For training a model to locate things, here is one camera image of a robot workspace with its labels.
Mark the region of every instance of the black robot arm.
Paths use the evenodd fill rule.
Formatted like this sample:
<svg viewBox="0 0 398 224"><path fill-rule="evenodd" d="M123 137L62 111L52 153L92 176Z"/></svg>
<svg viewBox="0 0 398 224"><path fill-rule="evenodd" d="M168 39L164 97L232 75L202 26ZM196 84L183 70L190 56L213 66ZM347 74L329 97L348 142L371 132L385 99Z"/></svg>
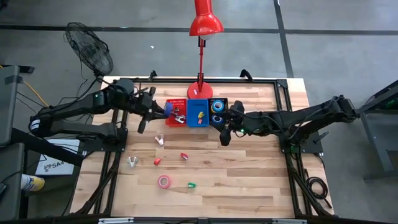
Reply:
<svg viewBox="0 0 398 224"><path fill-rule="evenodd" d="M108 87L58 106L42 108L37 115L30 117L29 130L38 137L53 136L58 133L94 135L101 139L115 140L118 128L113 123L102 125L76 124L65 118L81 114L103 114L111 109L128 111L142 116L138 132L143 133L146 123L154 119L167 118L164 110L153 100L156 88L151 87L134 92L134 82L130 79L115 80Z"/></svg>
<svg viewBox="0 0 398 224"><path fill-rule="evenodd" d="M297 111L254 111L244 113L242 102L235 101L230 109L219 114L226 125L213 126L221 132L220 141L227 146L232 132L244 135L267 136L275 134L291 145L300 144L308 136L334 122L350 123L359 117L349 99L334 96L322 104Z"/></svg>

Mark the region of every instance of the spray can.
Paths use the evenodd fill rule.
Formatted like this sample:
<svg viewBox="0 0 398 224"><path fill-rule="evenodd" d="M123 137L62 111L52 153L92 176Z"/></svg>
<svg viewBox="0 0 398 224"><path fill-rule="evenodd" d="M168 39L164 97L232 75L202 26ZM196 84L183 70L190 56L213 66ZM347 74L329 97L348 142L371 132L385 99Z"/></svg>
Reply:
<svg viewBox="0 0 398 224"><path fill-rule="evenodd" d="M32 175L22 174L21 177L21 190L38 191L44 186L44 179Z"/></svg>

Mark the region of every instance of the yellow cable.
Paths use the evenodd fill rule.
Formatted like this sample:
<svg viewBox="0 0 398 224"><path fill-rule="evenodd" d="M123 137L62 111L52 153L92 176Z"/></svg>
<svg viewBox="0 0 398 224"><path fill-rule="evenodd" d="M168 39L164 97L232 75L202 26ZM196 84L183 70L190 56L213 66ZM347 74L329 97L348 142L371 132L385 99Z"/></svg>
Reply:
<svg viewBox="0 0 398 224"><path fill-rule="evenodd" d="M30 86L27 82L25 82L25 81L24 81L24 83L30 88L30 90L32 90L32 91L36 94L37 97L39 97L39 100L40 100L41 102L43 102L45 106L49 107L49 105L48 105L48 104L43 100L43 98L36 92L36 90L33 89L33 87L31 87L31 86Z"/></svg>

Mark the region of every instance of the lamp shade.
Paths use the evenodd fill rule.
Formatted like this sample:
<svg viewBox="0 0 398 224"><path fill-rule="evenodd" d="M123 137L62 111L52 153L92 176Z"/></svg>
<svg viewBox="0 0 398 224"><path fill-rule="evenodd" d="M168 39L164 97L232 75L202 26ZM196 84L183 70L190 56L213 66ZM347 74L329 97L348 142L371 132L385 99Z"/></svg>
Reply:
<svg viewBox="0 0 398 224"><path fill-rule="evenodd" d="M224 31L223 24L213 14L211 0L195 0L196 18L189 30L190 36L216 34Z"/></svg>

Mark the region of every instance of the blue tape roll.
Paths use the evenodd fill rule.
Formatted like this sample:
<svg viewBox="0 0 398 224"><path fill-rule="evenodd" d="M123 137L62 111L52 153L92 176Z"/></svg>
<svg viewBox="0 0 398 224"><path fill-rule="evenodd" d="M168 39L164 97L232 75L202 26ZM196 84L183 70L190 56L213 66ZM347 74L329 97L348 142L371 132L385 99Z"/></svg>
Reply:
<svg viewBox="0 0 398 224"><path fill-rule="evenodd" d="M213 116L211 117L211 120L213 120L214 123L221 123L221 122L223 122L223 118L220 117L220 116L217 116L217 115L213 115Z"/></svg>
<svg viewBox="0 0 398 224"><path fill-rule="evenodd" d="M164 105L164 115L170 116L172 110L173 110L173 104L166 102L166 104Z"/></svg>
<svg viewBox="0 0 398 224"><path fill-rule="evenodd" d="M224 110L224 103L221 101L214 101L213 104L211 105L211 111L213 113L219 113Z"/></svg>

